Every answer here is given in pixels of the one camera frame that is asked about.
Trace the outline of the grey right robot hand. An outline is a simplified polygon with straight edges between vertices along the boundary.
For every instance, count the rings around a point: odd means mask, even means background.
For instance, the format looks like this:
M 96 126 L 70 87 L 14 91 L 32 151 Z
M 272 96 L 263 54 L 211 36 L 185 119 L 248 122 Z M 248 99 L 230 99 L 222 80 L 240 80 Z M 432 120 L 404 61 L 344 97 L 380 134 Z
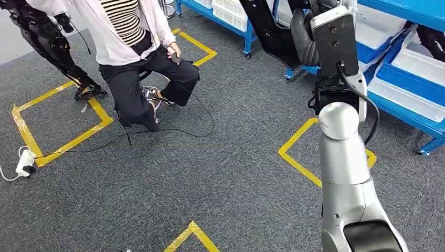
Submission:
M 296 9 L 308 9 L 315 14 L 323 13 L 340 4 L 337 0 L 288 0 L 289 7 L 293 13 Z

